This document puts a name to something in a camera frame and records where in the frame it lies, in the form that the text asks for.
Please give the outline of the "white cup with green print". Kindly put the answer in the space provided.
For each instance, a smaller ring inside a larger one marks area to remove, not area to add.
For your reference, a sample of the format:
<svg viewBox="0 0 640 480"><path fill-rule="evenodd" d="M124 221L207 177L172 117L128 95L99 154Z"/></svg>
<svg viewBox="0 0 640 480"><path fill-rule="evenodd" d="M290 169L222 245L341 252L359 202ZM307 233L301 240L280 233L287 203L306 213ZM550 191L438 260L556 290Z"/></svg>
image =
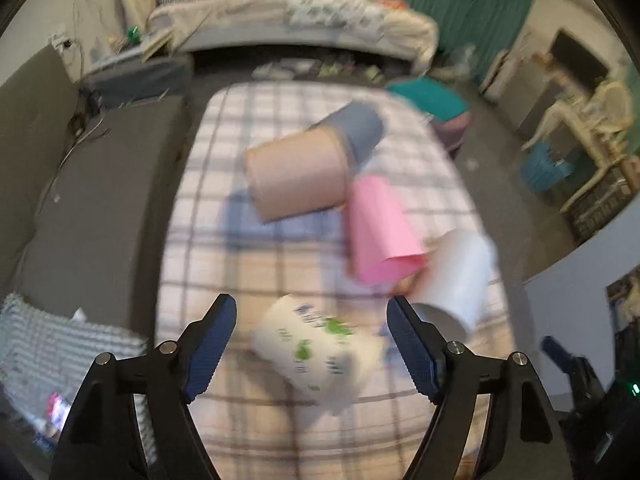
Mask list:
<svg viewBox="0 0 640 480"><path fill-rule="evenodd" d="M337 414L359 398L386 340L286 295L267 309L252 346L297 390Z"/></svg>

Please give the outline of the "grey mini fridge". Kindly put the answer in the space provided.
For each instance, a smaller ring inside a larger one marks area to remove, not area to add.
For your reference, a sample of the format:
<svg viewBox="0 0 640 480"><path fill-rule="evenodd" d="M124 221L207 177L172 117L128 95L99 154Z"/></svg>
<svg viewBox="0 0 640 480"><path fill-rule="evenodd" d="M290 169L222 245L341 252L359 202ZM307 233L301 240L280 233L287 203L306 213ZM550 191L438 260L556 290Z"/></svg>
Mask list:
<svg viewBox="0 0 640 480"><path fill-rule="evenodd" d="M521 142L535 133L544 113L570 90L570 77L551 55L535 54L516 68L497 102L501 121Z"/></svg>

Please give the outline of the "plaid blanket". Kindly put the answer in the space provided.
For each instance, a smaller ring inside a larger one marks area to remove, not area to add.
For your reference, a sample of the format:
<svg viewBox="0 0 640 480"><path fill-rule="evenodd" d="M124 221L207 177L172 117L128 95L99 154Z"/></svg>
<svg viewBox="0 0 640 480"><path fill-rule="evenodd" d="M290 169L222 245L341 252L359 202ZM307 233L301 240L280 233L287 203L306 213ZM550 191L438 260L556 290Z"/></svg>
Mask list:
<svg viewBox="0 0 640 480"><path fill-rule="evenodd" d="M164 251L156 336L179 335L222 292L238 304L233 337L206 393L190 407L225 479L399 479L433 407L389 348L358 400L322 411L250 348L274 300L294 295L383 333L387 289L350 276L338 209L262 223L246 192L247 148L308 128L353 100L370 103L385 134L366 165L405 206L424 242L482 220L457 168L405 101L383 90L307 81L232 84L207 101L186 163Z"/></svg>

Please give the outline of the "pink hexagonal cup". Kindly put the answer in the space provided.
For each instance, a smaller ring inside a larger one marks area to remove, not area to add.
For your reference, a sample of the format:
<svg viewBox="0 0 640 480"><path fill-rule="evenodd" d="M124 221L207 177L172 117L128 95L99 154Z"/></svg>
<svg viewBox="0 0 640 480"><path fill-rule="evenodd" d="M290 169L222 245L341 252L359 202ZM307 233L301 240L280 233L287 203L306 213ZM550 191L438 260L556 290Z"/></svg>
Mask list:
<svg viewBox="0 0 640 480"><path fill-rule="evenodd" d="M385 179L354 181L347 201L352 272L363 285L396 284L426 265L422 240Z"/></svg>

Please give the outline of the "blue laundry basket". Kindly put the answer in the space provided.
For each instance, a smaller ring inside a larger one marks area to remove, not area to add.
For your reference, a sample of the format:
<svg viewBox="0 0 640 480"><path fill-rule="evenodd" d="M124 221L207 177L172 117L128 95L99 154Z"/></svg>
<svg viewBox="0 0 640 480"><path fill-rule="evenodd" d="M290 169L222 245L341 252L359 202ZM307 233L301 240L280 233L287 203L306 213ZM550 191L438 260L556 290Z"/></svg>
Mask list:
<svg viewBox="0 0 640 480"><path fill-rule="evenodd" d="M534 193L543 193L568 178L575 165L552 150L547 141L536 143L521 166L521 177Z"/></svg>

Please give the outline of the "patterned white bed mat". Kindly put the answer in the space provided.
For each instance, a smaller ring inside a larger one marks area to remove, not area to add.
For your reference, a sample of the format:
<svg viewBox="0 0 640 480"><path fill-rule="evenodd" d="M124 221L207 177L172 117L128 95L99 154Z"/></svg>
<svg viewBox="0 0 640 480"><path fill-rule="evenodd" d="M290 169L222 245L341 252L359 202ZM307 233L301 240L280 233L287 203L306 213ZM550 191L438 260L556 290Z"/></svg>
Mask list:
<svg viewBox="0 0 640 480"><path fill-rule="evenodd" d="M285 0L292 27L345 29L378 40L384 35L385 6L375 0Z"/></svg>

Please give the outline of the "bed with beige bedding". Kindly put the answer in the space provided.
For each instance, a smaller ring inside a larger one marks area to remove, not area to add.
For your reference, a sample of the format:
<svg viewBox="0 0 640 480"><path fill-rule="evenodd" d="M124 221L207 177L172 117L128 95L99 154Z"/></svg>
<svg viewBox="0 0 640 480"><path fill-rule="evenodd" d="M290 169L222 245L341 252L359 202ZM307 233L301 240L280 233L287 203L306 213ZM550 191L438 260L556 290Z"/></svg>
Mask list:
<svg viewBox="0 0 640 480"><path fill-rule="evenodd" d="M160 35L172 52L235 46L301 44L374 53L408 61L416 73L432 64L439 27L404 0L375 0L386 7L384 35L356 36L345 29L292 27L285 0L195 0L162 4L156 0L119 0L128 28Z"/></svg>

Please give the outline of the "grey sofa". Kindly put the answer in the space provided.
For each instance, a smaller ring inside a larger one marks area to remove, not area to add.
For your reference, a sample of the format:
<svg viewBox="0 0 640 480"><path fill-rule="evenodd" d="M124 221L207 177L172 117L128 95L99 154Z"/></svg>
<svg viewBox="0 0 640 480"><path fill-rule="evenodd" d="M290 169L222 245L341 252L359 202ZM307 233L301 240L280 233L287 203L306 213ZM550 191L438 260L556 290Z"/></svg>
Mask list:
<svg viewBox="0 0 640 480"><path fill-rule="evenodd" d="M75 82L44 47L1 87L1 290L151 337L191 142L190 58Z"/></svg>

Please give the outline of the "large white cylinder cup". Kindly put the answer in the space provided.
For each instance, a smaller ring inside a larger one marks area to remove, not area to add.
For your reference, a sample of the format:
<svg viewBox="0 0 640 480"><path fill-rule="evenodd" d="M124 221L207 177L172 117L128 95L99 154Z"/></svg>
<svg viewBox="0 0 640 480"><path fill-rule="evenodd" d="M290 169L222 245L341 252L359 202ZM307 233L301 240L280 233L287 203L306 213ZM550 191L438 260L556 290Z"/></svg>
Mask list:
<svg viewBox="0 0 640 480"><path fill-rule="evenodd" d="M467 342L485 309L497 249L487 236L454 229L439 237L427 267L412 286L409 302L420 320L447 340Z"/></svg>

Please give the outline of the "black television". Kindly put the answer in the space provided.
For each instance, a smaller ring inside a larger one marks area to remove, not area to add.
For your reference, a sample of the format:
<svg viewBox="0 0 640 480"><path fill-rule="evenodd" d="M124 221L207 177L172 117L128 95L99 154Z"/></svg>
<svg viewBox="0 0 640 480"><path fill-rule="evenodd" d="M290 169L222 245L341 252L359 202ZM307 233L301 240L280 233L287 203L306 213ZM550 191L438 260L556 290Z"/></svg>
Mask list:
<svg viewBox="0 0 640 480"><path fill-rule="evenodd" d="M593 92L602 84L610 68L570 32L559 29L551 44L550 55L586 90Z"/></svg>

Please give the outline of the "grey cylinder cup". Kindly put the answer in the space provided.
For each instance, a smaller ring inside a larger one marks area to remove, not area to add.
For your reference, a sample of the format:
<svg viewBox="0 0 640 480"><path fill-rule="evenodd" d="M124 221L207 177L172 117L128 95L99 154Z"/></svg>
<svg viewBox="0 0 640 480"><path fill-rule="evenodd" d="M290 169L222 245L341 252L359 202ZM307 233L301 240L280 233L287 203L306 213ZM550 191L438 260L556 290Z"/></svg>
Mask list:
<svg viewBox="0 0 640 480"><path fill-rule="evenodd" d="M383 119L376 109L361 101L350 102L314 126L335 130L352 160L352 166L358 169L370 159L385 133Z"/></svg>

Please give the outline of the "checkered grey cloth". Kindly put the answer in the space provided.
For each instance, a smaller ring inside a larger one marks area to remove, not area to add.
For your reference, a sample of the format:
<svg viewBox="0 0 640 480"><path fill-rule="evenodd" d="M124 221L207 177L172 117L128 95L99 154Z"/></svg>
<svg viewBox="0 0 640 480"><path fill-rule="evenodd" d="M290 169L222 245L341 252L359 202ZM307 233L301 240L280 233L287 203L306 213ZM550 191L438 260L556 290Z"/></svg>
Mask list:
<svg viewBox="0 0 640 480"><path fill-rule="evenodd" d="M53 404L73 404L94 358L145 354L148 342L126 328L41 311L9 294L1 307L1 385L17 414L38 434L52 437L66 417Z"/></svg>

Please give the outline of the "white dressing table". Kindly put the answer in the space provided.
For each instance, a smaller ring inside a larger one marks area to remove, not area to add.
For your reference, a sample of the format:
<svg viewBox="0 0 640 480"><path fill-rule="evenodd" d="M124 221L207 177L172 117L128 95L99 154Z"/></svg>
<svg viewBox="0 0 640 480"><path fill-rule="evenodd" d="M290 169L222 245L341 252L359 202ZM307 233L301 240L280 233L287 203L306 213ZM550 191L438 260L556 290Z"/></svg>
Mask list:
<svg viewBox="0 0 640 480"><path fill-rule="evenodd" d="M634 124L634 101L623 81L601 82L589 101L578 98L556 100L544 112L534 135L522 145L528 151L559 125L565 124L596 165L593 176L562 205L567 214L582 196L594 188L618 162L626 157L627 130Z"/></svg>

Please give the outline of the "beige cylinder cup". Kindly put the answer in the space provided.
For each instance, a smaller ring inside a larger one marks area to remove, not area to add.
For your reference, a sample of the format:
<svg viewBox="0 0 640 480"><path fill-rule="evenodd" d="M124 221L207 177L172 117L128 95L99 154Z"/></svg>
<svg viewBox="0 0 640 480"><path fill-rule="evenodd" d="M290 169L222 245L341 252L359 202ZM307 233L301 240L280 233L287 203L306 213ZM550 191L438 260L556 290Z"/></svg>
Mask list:
<svg viewBox="0 0 640 480"><path fill-rule="evenodd" d="M352 173L337 132L314 127L249 148L247 189L265 222L340 206Z"/></svg>

